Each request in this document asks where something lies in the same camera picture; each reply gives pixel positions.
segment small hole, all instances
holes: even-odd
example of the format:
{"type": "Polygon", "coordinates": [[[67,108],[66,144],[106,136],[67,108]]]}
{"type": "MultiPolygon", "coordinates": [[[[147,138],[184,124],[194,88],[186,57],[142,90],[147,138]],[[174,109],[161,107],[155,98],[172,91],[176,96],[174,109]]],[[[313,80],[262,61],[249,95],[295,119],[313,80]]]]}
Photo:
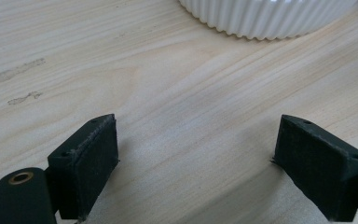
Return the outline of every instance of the small hole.
{"type": "Polygon", "coordinates": [[[352,157],[353,157],[354,159],[358,160],[358,155],[357,155],[357,154],[352,155],[352,157]]]}
{"type": "Polygon", "coordinates": [[[32,172],[20,173],[20,174],[12,176],[8,180],[8,183],[11,184],[11,185],[19,185],[19,184],[22,184],[24,182],[27,182],[33,176],[34,176],[34,173],[32,173],[32,172]]]}
{"type": "Polygon", "coordinates": [[[62,156],[64,156],[64,157],[69,156],[69,154],[71,154],[71,153],[69,153],[69,152],[67,152],[67,151],[66,151],[66,152],[61,153],[61,155],[62,155],[62,156]]]}

